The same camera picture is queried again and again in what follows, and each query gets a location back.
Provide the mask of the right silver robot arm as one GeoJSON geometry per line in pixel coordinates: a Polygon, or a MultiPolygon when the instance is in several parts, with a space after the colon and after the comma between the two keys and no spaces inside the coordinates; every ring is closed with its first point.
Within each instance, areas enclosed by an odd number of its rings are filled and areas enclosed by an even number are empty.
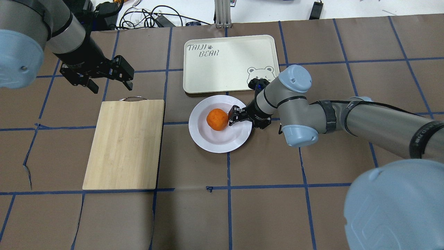
{"type": "Polygon", "coordinates": [[[321,134],[343,131],[402,158],[368,170],[346,194],[345,233],[351,250],[443,249],[443,121],[352,97],[309,104],[312,77],[300,65],[274,80],[252,78],[254,99],[232,106],[229,125],[250,121],[264,129],[279,113],[279,134],[289,146],[314,144],[321,134]]]}

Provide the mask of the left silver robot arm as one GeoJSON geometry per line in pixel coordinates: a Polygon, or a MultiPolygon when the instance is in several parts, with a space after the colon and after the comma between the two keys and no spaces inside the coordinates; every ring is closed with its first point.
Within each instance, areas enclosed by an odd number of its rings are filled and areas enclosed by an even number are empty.
{"type": "Polygon", "coordinates": [[[0,2],[0,86],[19,89],[35,81],[44,49],[61,61],[60,73],[73,86],[98,93],[93,79],[108,78],[133,89],[134,69],[121,56],[108,59],[61,0],[0,2]]]}

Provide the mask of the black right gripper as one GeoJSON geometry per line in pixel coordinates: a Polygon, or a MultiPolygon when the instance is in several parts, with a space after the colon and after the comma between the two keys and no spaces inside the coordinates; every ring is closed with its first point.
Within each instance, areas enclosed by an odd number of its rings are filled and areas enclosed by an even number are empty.
{"type": "Polygon", "coordinates": [[[228,126],[232,126],[238,122],[250,121],[252,129],[265,129],[272,123],[271,115],[261,111],[256,101],[250,101],[245,108],[232,106],[228,112],[228,126]]]}

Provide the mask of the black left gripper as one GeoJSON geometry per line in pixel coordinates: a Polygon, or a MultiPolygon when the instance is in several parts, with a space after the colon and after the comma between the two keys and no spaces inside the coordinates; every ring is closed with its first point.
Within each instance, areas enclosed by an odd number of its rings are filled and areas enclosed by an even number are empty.
{"type": "Polygon", "coordinates": [[[107,59],[90,36],[86,36],[73,51],[61,53],[60,60],[60,73],[73,86],[80,85],[97,94],[99,87],[90,78],[105,77],[120,81],[127,90],[133,90],[133,67],[121,55],[117,55],[113,60],[107,59]]]}

